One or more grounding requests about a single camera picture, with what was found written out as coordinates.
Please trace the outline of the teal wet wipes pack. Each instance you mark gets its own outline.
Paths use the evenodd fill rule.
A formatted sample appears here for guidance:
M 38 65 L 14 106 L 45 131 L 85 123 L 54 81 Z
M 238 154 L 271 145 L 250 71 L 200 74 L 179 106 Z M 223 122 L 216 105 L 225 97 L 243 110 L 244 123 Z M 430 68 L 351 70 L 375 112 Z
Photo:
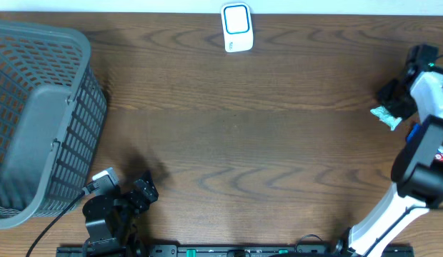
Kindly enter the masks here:
M 384 106 L 378 106 L 370 110 L 382 123 L 386 124 L 391 131 L 394 131 L 402 122 L 401 117 L 393 116 Z

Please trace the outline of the red snack packet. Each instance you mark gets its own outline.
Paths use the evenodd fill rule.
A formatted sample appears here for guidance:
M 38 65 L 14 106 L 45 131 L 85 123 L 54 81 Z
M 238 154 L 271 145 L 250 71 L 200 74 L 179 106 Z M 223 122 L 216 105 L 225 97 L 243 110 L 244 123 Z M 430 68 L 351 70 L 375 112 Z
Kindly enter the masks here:
M 436 153 L 434 156 L 434 160 L 443 163 L 443 153 L 441 153 L 441 152 Z

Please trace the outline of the blue Oreo cookie pack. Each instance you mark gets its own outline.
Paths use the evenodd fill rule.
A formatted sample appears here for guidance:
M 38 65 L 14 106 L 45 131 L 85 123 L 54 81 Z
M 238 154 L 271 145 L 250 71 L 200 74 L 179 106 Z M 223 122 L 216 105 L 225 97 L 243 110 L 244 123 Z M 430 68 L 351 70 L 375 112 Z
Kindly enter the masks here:
M 409 143 L 415 136 L 415 134 L 420 130 L 422 126 L 418 123 L 413 123 L 410 127 L 409 133 L 406 137 L 406 142 Z

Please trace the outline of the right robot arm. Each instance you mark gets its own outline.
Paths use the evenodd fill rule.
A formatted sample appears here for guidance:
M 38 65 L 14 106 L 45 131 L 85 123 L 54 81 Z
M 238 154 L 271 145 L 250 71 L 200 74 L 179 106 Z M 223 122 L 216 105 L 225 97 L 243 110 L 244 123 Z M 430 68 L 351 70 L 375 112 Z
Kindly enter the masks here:
M 349 228 L 334 256 L 381 256 L 415 219 L 443 209 L 443 68 L 436 46 L 413 46 L 402 74 L 377 92 L 380 120 L 404 121 L 417 114 L 395 158 L 388 191 L 360 223 Z

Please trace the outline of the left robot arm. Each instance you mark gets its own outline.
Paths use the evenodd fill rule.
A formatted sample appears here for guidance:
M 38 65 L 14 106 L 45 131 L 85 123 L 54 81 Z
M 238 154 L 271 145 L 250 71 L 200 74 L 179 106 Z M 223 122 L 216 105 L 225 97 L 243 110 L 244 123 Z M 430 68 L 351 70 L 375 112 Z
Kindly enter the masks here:
M 86 186 L 95 197 L 82 209 L 89 233 L 83 256 L 148 256 L 149 251 L 138 236 L 135 220 L 149 210 L 159 193 L 149 171 L 145 171 L 133 188 L 121 192 L 118 176 L 107 168 L 92 176 Z

